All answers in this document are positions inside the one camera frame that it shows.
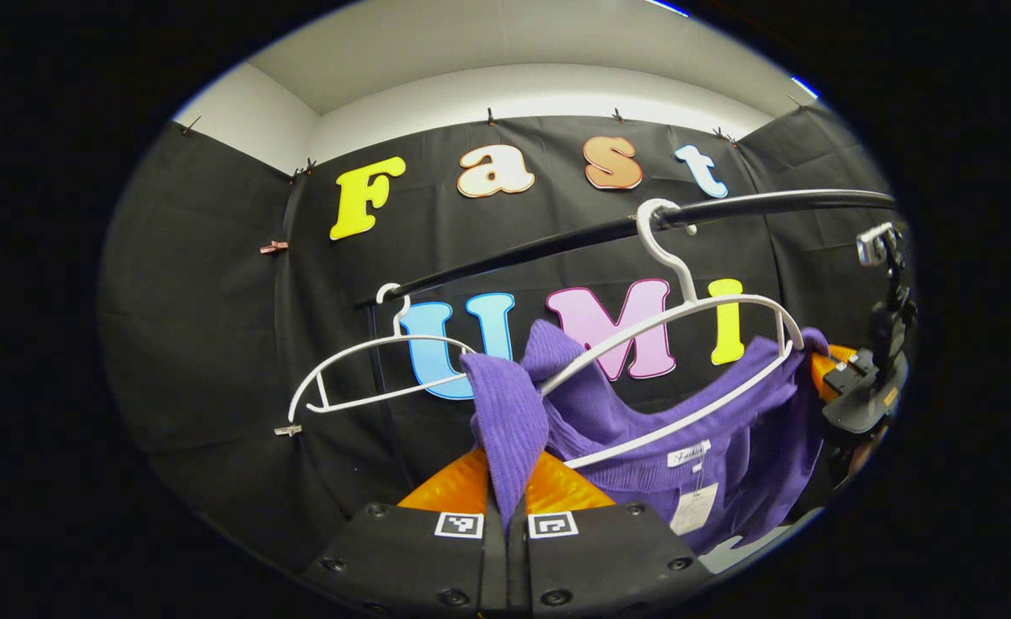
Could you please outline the black backdrop cloth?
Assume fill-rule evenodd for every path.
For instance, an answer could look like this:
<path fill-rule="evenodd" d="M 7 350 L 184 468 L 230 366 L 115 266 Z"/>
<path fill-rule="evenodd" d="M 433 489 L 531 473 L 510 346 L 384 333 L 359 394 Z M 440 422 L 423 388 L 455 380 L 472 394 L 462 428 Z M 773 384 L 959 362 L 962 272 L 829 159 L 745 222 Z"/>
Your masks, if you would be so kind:
<path fill-rule="evenodd" d="M 106 372 L 133 442 L 161 481 L 206 524 L 297 571 L 368 502 L 396 503 L 473 447 L 465 380 L 438 391 L 308 416 L 278 438 L 297 384 L 317 362 L 390 334 L 399 303 L 368 310 L 388 283 L 483 260 L 545 236 L 634 215 L 647 199 L 709 200 L 676 156 L 713 160 L 728 196 L 800 189 L 895 193 L 855 131 L 821 103 L 734 145 L 671 123 L 522 116 L 454 123 L 283 174 L 171 123 L 133 173 L 110 224 L 98 291 Z M 598 188 L 584 146 L 626 138 L 640 184 Z M 461 157 L 517 149 L 536 181 L 467 197 Z M 341 196 L 373 226 L 330 239 Z M 777 299 L 832 342 L 867 347 L 883 275 L 858 264 L 855 236 L 899 214 L 817 209 L 731 217 L 660 235 L 702 297 L 718 279 Z M 262 255 L 270 242 L 288 250 Z M 674 275 L 636 238 L 459 279 L 412 295 L 403 327 L 478 352 L 523 357 L 530 325 L 566 324 L 585 344 L 622 320 L 681 303 Z"/>

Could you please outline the white clothes hanger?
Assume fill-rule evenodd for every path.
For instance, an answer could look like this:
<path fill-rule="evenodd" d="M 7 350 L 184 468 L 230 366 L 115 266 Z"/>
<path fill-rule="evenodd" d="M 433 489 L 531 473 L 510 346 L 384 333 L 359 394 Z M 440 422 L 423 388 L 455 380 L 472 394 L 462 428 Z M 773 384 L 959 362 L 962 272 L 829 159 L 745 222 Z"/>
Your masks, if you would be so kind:
<path fill-rule="evenodd" d="M 726 392 L 725 395 L 714 400 L 714 402 L 705 405 L 705 407 L 699 408 L 694 413 L 690 413 L 685 418 L 675 420 L 675 422 L 667 424 L 667 426 L 656 428 L 653 432 L 647 432 L 646 435 L 628 440 L 628 442 L 604 448 L 604 450 L 596 451 L 596 453 L 581 456 L 572 461 L 565 461 L 564 465 L 568 466 L 568 468 L 578 469 L 596 465 L 596 463 L 608 461 L 608 459 L 626 454 L 629 451 L 651 445 L 658 442 L 661 438 L 666 438 L 666 436 L 670 436 L 674 432 L 697 423 L 698 420 L 706 419 L 710 414 L 717 412 L 726 405 L 733 403 L 734 400 L 744 395 L 750 388 L 756 387 L 770 373 L 780 368 L 789 356 L 792 355 L 792 352 L 805 348 L 803 333 L 798 328 L 792 314 L 788 310 L 785 310 L 780 303 L 774 301 L 774 299 L 749 294 L 721 295 L 721 297 L 706 299 L 698 298 L 697 293 L 695 293 L 695 285 L 693 283 L 693 275 L 690 273 L 690 267 L 681 258 L 660 247 L 660 243 L 656 240 L 655 232 L 653 231 L 652 219 L 654 215 L 659 214 L 671 217 L 676 211 L 681 211 L 681 207 L 676 206 L 673 201 L 668 199 L 649 199 L 638 207 L 635 216 L 635 226 L 647 253 L 659 264 L 663 264 L 663 266 L 669 267 L 675 272 L 678 283 L 681 285 L 683 304 L 679 304 L 673 307 L 673 310 L 664 310 L 662 313 L 648 317 L 647 320 L 637 322 L 635 325 L 615 332 L 607 340 L 601 340 L 591 349 L 585 350 L 583 355 L 579 355 L 573 361 L 569 362 L 555 376 L 549 377 L 545 383 L 542 383 L 541 397 L 549 396 L 555 389 L 575 376 L 577 372 L 587 368 L 592 362 L 603 357 L 605 353 L 611 352 L 613 348 L 620 346 L 623 342 L 635 340 L 640 334 L 651 332 L 652 329 L 664 326 L 667 322 L 681 320 L 685 316 L 701 313 L 703 310 L 718 310 L 718 307 L 723 305 L 754 304 L 773 310 L 776 324 L 776 360 L 765 365 L 756 375 L 749 377 L 744 383 L 739 384 L 737 388 Z"/>
<path fill-rule="evenodd" d="M 430 383 L 420 383 L 418 385 L 413 385 L 413 387 L 408 387 L 402 390 L 384 391 L 383 393 L 380 393 L 380 395 L 374 395 L 371 397 L 361 397 L 352 402 L 345 402 L 338 404 L 329 403 L 328 392 L 326 392 L 326 387 L 323 380 L 324 370 L 328 369 L 329 367 L 332 367 L 332 365 L 335 365 L 337 361 L 343 360 L 345 359 L 345 357 L 351 356 L 353 353 L 356 352 L 362 352 L 363 350 L 373 349 L 381 347 L 383 345 L 392 344 L 392 342 L 411 342 L 411 341 L 425 340 L 425 341 L 443 342 L 443 344 L 446 346 L 452 345 L 458 347 L 459 352 L 462 355 L 473 355 L 473 353 L 475 352 L 473 348 L 465 344 L 465 342 L 461 342 L 460 340 L 455 340 L 455 338 L 445 336 L 445 334 L 404 333 L 402 330 L 401 320 L 403 317 L 406 317 L 406 314 L 410 312 L 411 307 L 412 303 L 410 297 L 403 297 L 401 308 L 398 310 L 398 312 L 396 312 L 395 316 L 393 316 L 392 318 L 393 334 L 391 334 L 390 336 L 376 337 L 373 338 L 373 340 L 360 342 L 360 344 L 353 345 L 352 347 L 348 347 L 344 350 L 340 350 L 340 352 L 334 353 L 334 355 L 325 358 L 320 362 L 320 364 L 316 365 L 316 367 L 312 368 L 312 370 L 309 370 L 308 375 L 306 375 L 302 380 L 302 382 L 297 386 L 296 392 L 294 392 L 293 396 L 291 397 L 291 402 L 288 405 L 288 420 L 286 421 L 285 426 L 295 426 L 297 424 L 296 415 L 298 407 L 300 407 L 300 400 L 302 399 L 304 392 L 311 383 L 315 384 L 317 387 L 318 396 L 321 397 L 321 405 L 314 405 L 308 403 L 306 404 L 306 408 L 310 412 L 324 414 L 324 413 L 337 412 L 343 410 L 351 410 L 351 408 L 359 408 L 363 407 L 363 405 L 376 404 L 390 399 L 411 395 L 411 393 L 427 391 L 428 389 L 438 387 L 439 385 L 455 383 L 456 381 L 466 379 L 467 377 L 466 373 L 456 373 L 456 375 L 454 376 L 440 377 L 438 380 L 431 381 Z"/>

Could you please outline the black clothes rack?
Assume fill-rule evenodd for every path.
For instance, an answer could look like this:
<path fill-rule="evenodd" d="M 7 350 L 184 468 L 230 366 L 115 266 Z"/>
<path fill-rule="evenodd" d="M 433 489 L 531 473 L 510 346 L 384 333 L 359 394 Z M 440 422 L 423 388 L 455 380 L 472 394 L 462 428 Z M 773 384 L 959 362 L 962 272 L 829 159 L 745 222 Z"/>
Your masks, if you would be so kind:
<path fill-rule="evenodd" d="M 846 191 L 846 189 L 811 189 L 811 191 L 756 193 L 756 195 L 736 197 L 736 199 L 698 201 L 698 203 L 678 207 L 681 207 L 681 211 L 676 211 L 671 217 L 659 214 L 653 216 L 652 224 L 655 234 L 659 230 L 683 227 L 687 234 L 694 235 L 695 227 L 698 224 L 726 217 L 773 215 L 785 214 L 785 212 L 838 208 L 874 208 L 893 211 L 896 208 L 896 200 L 887 193 Z M 411 297 L 413 293 L 435 289 L 441 285 L 449 285 L 459 279 L 478 277 L 478 275 L 505 269 L 505 267 L 595 246 L 600 243 L 615 242 L 628 238 L 628 236 L 639 236 L 635 226 L 635 216 L 636 214 L 623 220 L 599 224 L 571 232 L 571 234 L 546 236 L 537 242 L 521 244 L 521 246 L 509 249 L 488 259 L 463 264 L 463 266 L 454 267 L 454 269 L 416 279 L 407 285 L 384 285 L 376 297 L 371 299 L 369 306 L 377 307 L 390 302 L 391 299 L 400 299 L 402 302 L 403 297 Z M 871 438 L 871 436 L 874 435 L 836 435 L 836 438 L 855 442 L 856 439 Z"/>

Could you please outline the purple knit cardigan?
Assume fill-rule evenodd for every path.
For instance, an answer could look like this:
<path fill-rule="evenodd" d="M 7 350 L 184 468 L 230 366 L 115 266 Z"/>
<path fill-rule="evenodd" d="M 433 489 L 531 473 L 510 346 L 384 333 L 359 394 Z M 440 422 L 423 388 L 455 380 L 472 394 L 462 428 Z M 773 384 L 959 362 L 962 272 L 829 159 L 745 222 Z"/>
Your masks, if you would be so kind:
<path fill-rule="evenodd" d="M 540 320 L 520 362 L 462 356 L 474 392 L 471 430 L 503 518 L 524 501 L 541 455 L 567 463 L 670 427 L 580 474 L 616 503 L 650 506 L 697 554 L 730 538 L 754 543 L 782 525 L 824 446 L 823 403 L 804 350 L 780 362 L 775 342 L 756 338 L 713 383 L 657 413 L 632 410 L 598 364 L 542 395 L 542 383 L 582 352 Z"/>

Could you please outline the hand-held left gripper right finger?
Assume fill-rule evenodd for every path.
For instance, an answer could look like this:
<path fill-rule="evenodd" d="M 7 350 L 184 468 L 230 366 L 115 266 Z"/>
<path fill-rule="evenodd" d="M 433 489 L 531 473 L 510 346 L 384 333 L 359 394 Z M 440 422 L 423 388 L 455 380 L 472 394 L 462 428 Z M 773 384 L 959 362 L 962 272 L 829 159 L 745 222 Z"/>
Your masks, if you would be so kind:
<path fill-rule="evenodd" d="M 505 526 L 509 616 L 658 616 L 713 583 L 646 503 L 616 503 L 541 454 Z"/>

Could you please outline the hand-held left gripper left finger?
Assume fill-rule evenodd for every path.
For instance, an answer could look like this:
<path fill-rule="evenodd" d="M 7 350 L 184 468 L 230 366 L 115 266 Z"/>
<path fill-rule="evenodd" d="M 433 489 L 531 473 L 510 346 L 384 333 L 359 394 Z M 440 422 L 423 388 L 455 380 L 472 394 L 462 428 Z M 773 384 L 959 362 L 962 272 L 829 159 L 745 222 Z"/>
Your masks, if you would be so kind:
<path fill-rule="evenodd" d="M 505 533 L 481 448 L 403 501 L 369 502 L 303 571 L 367 616 L 502 616 Z"/>

